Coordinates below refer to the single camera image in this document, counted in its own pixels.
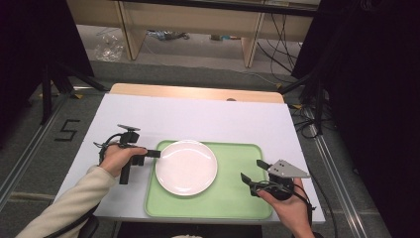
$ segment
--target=sleeve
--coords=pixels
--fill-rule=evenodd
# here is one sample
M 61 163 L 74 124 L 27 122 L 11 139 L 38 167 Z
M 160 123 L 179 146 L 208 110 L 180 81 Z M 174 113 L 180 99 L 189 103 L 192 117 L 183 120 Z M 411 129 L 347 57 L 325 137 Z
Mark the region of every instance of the sleeve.
M 46 237 L 67 226 L 97 205 L 115 183 L 115 179 L 102 168 L 90 168 L 74 187 L 31 221 L 17 237 Z M 62 237 L 77 237 L 83 224 Z

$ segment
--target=hand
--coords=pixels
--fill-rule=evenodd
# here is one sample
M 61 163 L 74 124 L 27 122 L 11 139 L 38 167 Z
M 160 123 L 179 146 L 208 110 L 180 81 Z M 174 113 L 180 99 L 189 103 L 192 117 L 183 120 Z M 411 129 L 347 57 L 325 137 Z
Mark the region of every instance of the hand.
M 295 178 L 293 182 L 303 188 L 302 180 Z M 295 187 L 294 191 L 306 198 L 305 193 Z M 308 221 L 307 205 L 299 197 L 292 195 L 288 200 L 280 201 L 264 190 L 258 195 L 274 208 L 280 221 L 293 233 L 295 238 L 314 237 Z
M 145 155 L 148 152 L 145 148 L 133 147 L 121 149 L 118 145 L 110 145 L 105 152 L 104 161 L 99 165 L 113 177 L 117 177 L 121 173 L 123 166 L 134 155 Z

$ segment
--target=gray floor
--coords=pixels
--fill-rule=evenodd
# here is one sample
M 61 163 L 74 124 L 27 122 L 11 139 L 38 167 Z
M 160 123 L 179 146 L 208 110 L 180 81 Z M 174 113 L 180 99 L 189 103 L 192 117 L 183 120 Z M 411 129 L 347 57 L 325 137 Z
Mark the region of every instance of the gray floor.
M 190 35 L 189 40 L 162 42 L 147 37 L 142 52 L 135 61 L 127 60 L 126 55 L 122 54 L 118 62 L 104 62 L 95 59 L 94 48 L 101 43 L 103 33 L 108 32 L 120 37 L 121 32 L 118 29 L 85 26 L 79 26 L 79 31 L 95 76 L 105 85 L 124 81 L 275 91 L 278 83 L 287 84 L 280 80 L 293 81 L 286 70 L 273 64 L 272 71 L 280 80 L 275 78 L 271 74 L 270 60 L 261 50 L 256 52 L 253 67 L 244 68 L 239 41 L 211 41 L 210 36 L 205 35 Z M 267 41 L 261 40 L 261 44 L 272 54 L 272 48 Z M 298 55 L 300 49 L 298 43 L 288 43 L 288 48 L 294 56 Z M 281 54 L 275 56 L 289 66 L 287 58 Z M 85 86 L 77 79 L 73 78 L 72 81 L 73 85 Z M 285 101 L 291 104 L 297 103 L 299 89 L 284 95 Z M 103 93 L 93 89 L 85 89 L 79 93 L 83 95 L 81 98 L 65 94 L 54 98 L 55 105 L 61 107 L 55 110 L 56 114 L 43 136 L 41 145 L 31 157 L 29 167 L 1 210 L 0 237 L 14 237 L 52 202 L 57 193 L 103 96 Z M 35 135 L 40 128 L 42 99 L 39 91 L 34 93 L 30 102 L 32 106 L 25 108 L 20 119 L 12 125 L 13 133 L 9 135 L 10 139 L 0 151 L 1 181 L 6 179 L 7 174 L 31 143 L 32 135 Z M 305 110 L 306 113 L 310 113 L 311 109 L 308 107 Z M 301 110 L 291 109 L 290 113 L 296 123 L 305 119 Z M 327 110 L 324 117 L 329 117 Z M 66 120 L 79 120 L 69 122 L 66 127 L 77 132 L 71 141 L 57 141 L 57 138 L 69 137 L 68 133 L 60 132 Z M 351 158 L 341 141 L 339 131 L 334 127 L 334 122 L 326 122 L 323 126 L 324 135 L 320 138 L 325 141 L 329 157 L 337 168 L 337 174 L 345 186 L 345 192 L 351 206 L 357 212 L 356 216 L 360 219 L 365 234 L 355 233 L 346 208 L 348 204 L 343 204 L 341 195 L 337 193 L 317 140 L 305 137 L 311 135 L 310 128 L 306 128 L 297 135 L 312 176 L 319 181 L 315 186 L 327 218 L 325 224 L 314 225 L 313 229 L 322 233 L 324 237 L 334 237 L 335 221 L 340 237 L 390 237 L 363 182 L 353 172 Z M 101 220 L 95 237 L 114 237 L 118 225 L 118 222 Z M 281 224 L 264 226 L 263 237 L 290 237 L 290 233 Z

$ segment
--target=green tray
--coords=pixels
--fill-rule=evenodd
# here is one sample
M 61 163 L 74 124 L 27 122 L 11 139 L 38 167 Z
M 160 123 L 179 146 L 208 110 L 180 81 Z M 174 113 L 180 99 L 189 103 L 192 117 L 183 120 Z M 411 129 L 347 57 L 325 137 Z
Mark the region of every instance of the green tray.
M 174 141 L 162 141 L 162 151 Z M 166 191 L 158 182 L 155 166 L 152 171 L 146 213 L 155 217 L 266 219 L 270 206 L 251 196 L 249 187 L 241 181 L 241 173 L 255 181 L 265 180 L 264 170 L 257 167 L 262 160 L 260 147 L 252 144 L 202 142 L 217 158 L 218 172 L 213 183 L 192 196 L 179 196 Z

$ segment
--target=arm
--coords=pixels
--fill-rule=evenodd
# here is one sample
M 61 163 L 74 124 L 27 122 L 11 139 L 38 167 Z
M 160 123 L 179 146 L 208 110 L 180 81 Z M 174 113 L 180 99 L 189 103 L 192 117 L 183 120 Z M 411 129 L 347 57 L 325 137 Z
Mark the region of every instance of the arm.
M 67 226 L 97 205 L 115 184 L 121 168 L 133 155 L 143 155 L 143 148 L 120 149 L 110 146 L 99 167 L 92 167 L 71 189 L 34 219 L 17 237 L 45 237 Z M 75 237 L 84 223 L 65 234 Z

